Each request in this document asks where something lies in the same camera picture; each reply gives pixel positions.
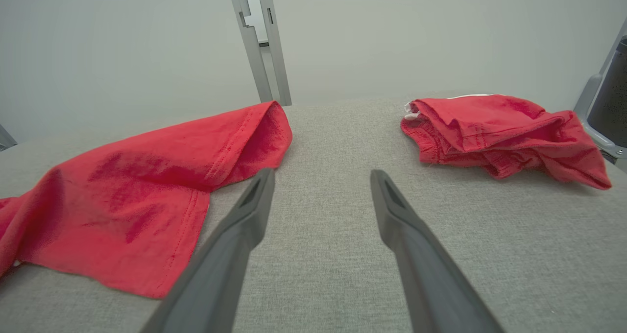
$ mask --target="textured gray fabric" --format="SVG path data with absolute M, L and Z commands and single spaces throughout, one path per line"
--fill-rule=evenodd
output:
M 599 191 L 539 172 L 495 181 L 480 168 L 421 164 L 399 128 L 408 99 L 286 108 L 294 141 L 234 331 L 410 331 L 394 255 L 378 235 L 372 168 L 388 172 L 507 331 L 624 331 L 627 175 L 608 165 L 614 188 Z M 0 153 L 0 197 L 80 152 L 197 117 L 10 148 Z M 211 194 L 199 243 L 247 184 Z M 26 264 L 0 279 L 0 331 L 136 332 L 157 304 Z

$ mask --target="crumpled red fabric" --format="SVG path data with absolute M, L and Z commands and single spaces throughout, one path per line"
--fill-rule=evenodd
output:
M 419 145 L 423 163 L 480 166 L 494 179 L 535 168 L 563 183 L 612 186 L 600 151 L 571 110 L 551 114 L 507 95 L 416 99 L 409 108 L 414 114 L 401 130 Z
M 72 158 L 0 199 L 0 273 L 20 260 L 161 298 L 190 261 L 210 193 L 277 168 L 290 143 L 273 101 Z

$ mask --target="white wall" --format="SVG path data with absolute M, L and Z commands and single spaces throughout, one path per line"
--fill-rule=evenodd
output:
M 0 0 L 0 122 L 19 143 L 259 101 L 231 0 Z
M 294 105 L 488 92 L 574 107 L 627 0 L 274 0 Z

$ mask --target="stitched seam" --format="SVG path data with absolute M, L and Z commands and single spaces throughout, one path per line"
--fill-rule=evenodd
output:
M 172 253 L 172 256 L 170 257 L 170 263 L 168 264 L 168 268 L 166 269 L 166 275 L 163 278 L 163 280 L 161 281 L 161 283 L 159 283 L 159 285 L 157 286 L 157 288 L 155 288 L 155 290 L 158 290 L 159 288 L 161 288 L 161 286 L 163 286 L 163 284 L 166 282 L 166 279 L 168 279 L 168 277 L 170 277 L 170 271 L 172 270 L 172 266 L 174 264 L 174 259 L 176 257 L 176 252 L 179 250 L 179 246 L 181 246 L 181 241 L 183 240 L 183 235 L 181 230 L 183 230 L 185 228 L 186 225 L 186 221 L 188 220 L 188 213 L 191 213 L 190 210 L 193 209 L 193 207 L 190 207 L 192 204 L 192 198 L 194 197 L 194 195 L 196 196 L 196 198 L 194 199 L 194 205 L 196 203 L 196 200 L 198 199 L 198 190 L 193 190 L 190 194 L 190 199 L 188 200 L 188 206 L 186 207 L 185 211 L 183 212 L 182 215 L 182 220 L 181 220 L 181 226 L 179 227 L 179 231 L 177 231 L 178 233 L 178 237 L 179 237 L 179 241 L 176 244 L 176 247 L 174 248 L 174 252 Z
M 479 138 L 477 138 L 477 136 L 479 136 L 479 134 L 474 134 L 472 135 L 472 137 L 475 137 L 475 148 L 479 147 Z
M 439 163 L 443 162 L 443 161 L 444 161 L 444 159 L 442 158 L 442 153 L 443 153 L 444 151 L 443 151 L 442 146 L 439 144 L 439 141 L 438 141 L 436 138 L 432 137 L 430 134 L 426 133 L 426 132 L 425 132 L 425 135 L 426 135 L 426 136 L 428 137 L 428 139 L 430 139 L 430 140 L 432 141 L 432 143 L 433 143 L 433 147 L 432 147 L 432 148 L 434 148 L 434 149 L 435 149 L 435 154 L 436 154 L 436 163 L 438 163 L 438 164 L 439 164 Z
M 488 144 L 485 143 L 485 133 L 484 133 L 483 128 L 481 128 L 481 134 L 479 135 L 479 137 L 481 137 L 481 141 L 482 141 L 481 148 L 487 148 Z
M 268 109 L 268 111 L 264 114 L 264 116 L 262 117 L 261 121 L 264 120 L 264 118 L 266 117 L 266 115 L 268 115 L 268 118 L 271 121 L 271 125 L 273 125 L 275 127 L 275 132 L 281 137 L 281 140 L 284 140 L 286 137 L 285 131 L 282 129 L 282 127 L 280 127 L 280 124 L 278 122 L 278 119 L 276 118 L 276 114 L 273 114 L 273 112 L 276 110 L 276 104 L 272 103 L 270 108 Z
M 560 118 L 558 119 L 550 119 L 549 123 L 547 123 L 546 125 L 538 125 L 537 128 L 541 128 L 541 127 L 546 127 L 548 125 L 551 125 L 551 123 L 555 123 L 556 121 L 558 121 Z M 494 135 L 494 134 L 500 134 L 501 132 L 505 132 L 505 131 L 509 131 L 509 130 L 516 130 L 516 129 L 520 129 L 520 128 L 526 128 L 526 127 L 513 127 L 513 128 L 506 128 L 505 130 L 499 130 L 499 131 L 494 131 L 494 132 L 490 132 L 488 134 L 486 134 L 485 132 L 479 132 L 477 134 L 472 134 L 472 135 L 463 135 L 464 137 L 472 137 L 475 135 Z
M 233 144 L 235 144 L 236 139 L 241 135 L 242 131 L 246 128 L 246 126 L 248 126 L 248 122 L 250 121 L 252 114 L 253 114 L 252 112 L 249 112 L 248 115 L 246 115 L 246 118 L 244 119 L 244 122 L 241 124 L 240 129 L 235 134 L 233 134 L 233 137 L 226 143 L 224 147 L 222 147 L 222 149 L 220 149 L 220 152 L 218 155 L 221 155 L 221 157 L 218 159 L 217 163 L 214 163 L 211 166 L 207 174 L 204 175 L 204 179 L 207 179 L 207 177 L 214 176 L 215 174 L 217 174 L 219 167 L 221 167 L 222 165 L 222 161 L 224 161 L 224 158 L 226 157 L 227 153 L 225 151 L 231 148 Z

